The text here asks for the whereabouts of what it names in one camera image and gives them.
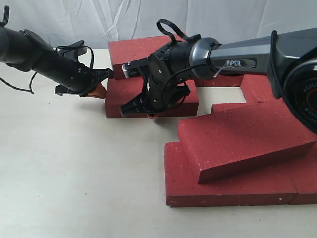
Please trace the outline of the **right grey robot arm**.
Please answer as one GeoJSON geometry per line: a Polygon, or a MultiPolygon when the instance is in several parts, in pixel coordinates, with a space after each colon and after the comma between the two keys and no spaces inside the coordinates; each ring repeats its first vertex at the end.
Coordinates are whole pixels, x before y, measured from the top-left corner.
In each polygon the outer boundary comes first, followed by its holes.
{"type": "Polygon", "coordinates": [[[317,130],[317,31],[315,28],[221,44],[194,35],[171,37],[147,57],[122,67],[126,77],[143,79],[139,94],[120,107],[123,117],[155,116],[174,108],[190,93],[188,80],[260,75],[272,95],[312,132],[317,130]]]}

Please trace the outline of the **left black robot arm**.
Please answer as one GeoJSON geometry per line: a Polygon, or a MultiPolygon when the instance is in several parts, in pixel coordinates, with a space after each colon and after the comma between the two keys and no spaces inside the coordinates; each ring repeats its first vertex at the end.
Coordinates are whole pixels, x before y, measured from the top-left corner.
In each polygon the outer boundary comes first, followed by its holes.
{"type": "Polygon", "coordinates": [[[105,99],[102,81],[114,76],[110,68],[94,69],[94,55],[89,66],[78,60],[90,47],[84,40],[53,48],[31,30],[0,29],[0,61],[22,72],[34,71],[58,85],[55,93],[105,99]]]}

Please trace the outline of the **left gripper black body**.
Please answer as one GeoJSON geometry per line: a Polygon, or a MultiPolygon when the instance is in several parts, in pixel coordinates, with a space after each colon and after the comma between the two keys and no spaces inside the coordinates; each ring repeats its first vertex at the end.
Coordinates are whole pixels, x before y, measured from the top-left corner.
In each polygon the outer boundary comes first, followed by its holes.
{"type": "Polygon", "coordinates": [[[55,93],[78,95],[93,91],[100,83],[93,75],[94,53],[91,51],[89,66],[85,66],[79,60],[74,62],[60,55],[56,50],[45,51],[32,68],[36,73],[56,82],[55,93]]]}

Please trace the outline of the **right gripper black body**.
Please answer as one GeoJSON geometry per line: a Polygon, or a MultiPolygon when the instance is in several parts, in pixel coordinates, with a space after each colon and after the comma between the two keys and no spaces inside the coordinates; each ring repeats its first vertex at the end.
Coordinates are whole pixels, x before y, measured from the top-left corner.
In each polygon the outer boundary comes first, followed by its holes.
{"type": "Polygon", "coordinates": [[[144,83],[138,95],[138,112],[163,113],[190,94],[186,81],[195,78],[194,67],[189,62],[193,45],[185,41],[170,42],[147,57],[146,66],[141,69],[144,83]]]}

